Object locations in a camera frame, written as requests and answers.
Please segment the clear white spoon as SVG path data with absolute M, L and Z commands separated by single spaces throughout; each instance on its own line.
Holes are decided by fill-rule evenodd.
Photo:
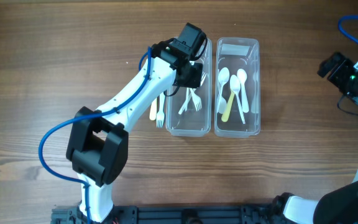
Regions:
M 222 68 L 218 74 L 219 82 L 219 101 L 218 101 L 218 113 L 223 114 L 226 107 L 226 100 L 223 98 L 224 85 L 229 81 L 229 69 L 227 67 Z

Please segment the white fork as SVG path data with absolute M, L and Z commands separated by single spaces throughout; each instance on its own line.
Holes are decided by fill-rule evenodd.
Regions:
M 185 98 L 185 102 L 184 102 L 184 108 L 183 108 L 183 111 L 186 111 L 187 108 L 188 108 L 188 99 L 189 99 L 189 94 L 190 94 L 190 91 L 188 88 L 186 88 L 186 98 Z
M 203 72 L 203 73 L 202 73 L 202 77 L 201 77 L 201 85 L 203 84 L 203 82 L 204 82 L 206 76 L 207 76 L 206 72 Z M 191 93 L 189 94 L 188 102 L 189 102 L 190 100 L 191 100 Z M 182 104 L 182 106 L 181 106 L 181 108 L 180 108 L 178 114 L 182 114 L 182 113 L 183 113 L 183 108 L 184 108 L 184 103 Z

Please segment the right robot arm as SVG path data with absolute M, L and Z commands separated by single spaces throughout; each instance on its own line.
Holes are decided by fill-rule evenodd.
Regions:
M 321 62 L 318 75 L 338 89 L 342 102 L 354 107 L 358 116 L 358 60 L 353 61 L 340 52 Z M 281 223 L 358 223 L 358 150 L 351 160 L 354 175 L 335 190 L 316 199 L 284 193 L 269 207 L 270 222 Z

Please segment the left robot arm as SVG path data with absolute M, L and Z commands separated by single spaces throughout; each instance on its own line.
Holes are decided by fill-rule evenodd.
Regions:
M 111 213 L 112 183 L 127 162 L 129 133 L 153 100 L 171 86 L 200 86 L 198 59 L 207 43 L 206 34 L 187 23 L 177 38 L 148 48 L 138 74 L 115 97 L 76 113 L 66 157 L 81 180 L 79 209 L 88 223 L 102 223 Z

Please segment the yellow plastic spoon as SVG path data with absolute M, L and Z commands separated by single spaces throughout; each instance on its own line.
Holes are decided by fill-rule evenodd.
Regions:
M 230 116 L 230 112 L 231 112 L 231 108 L 232 108 L 232 102 L 234 100 L 234 92 L 231 91 L 230 97 L 227 101 L 227 105 L 226 108 L 224 110 L 223 115 L 221 116 L 221 121 L 222 122 L 227 122 Z

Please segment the yellow plastic fork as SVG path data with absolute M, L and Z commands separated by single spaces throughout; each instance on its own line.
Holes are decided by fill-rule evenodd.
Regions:
M 150 107 L 150 113 L 149 113 L 149 119 L 151 121 L 155 121 L 157 116 L 157 98 L 153 100 L 151 107 Z

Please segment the white fork crossing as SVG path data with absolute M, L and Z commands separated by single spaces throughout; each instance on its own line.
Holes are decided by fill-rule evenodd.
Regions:
M 190 92 L 193 99 L 193 103 L 195 105 L 195 110 L 199 111 L 202 108 L 201 98 L 195 93 L 194 89 L 191 88 Z

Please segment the light blue plastic fork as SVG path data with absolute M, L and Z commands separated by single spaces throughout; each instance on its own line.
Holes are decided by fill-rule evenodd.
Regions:
M 164 119 L 165 119 L 164 105 L 165 105 L 165 95 L 164 92 L 162 92 L 159 96 L 158 112 L 156 115 L 156 125 L 158 128 L 163 128 Z

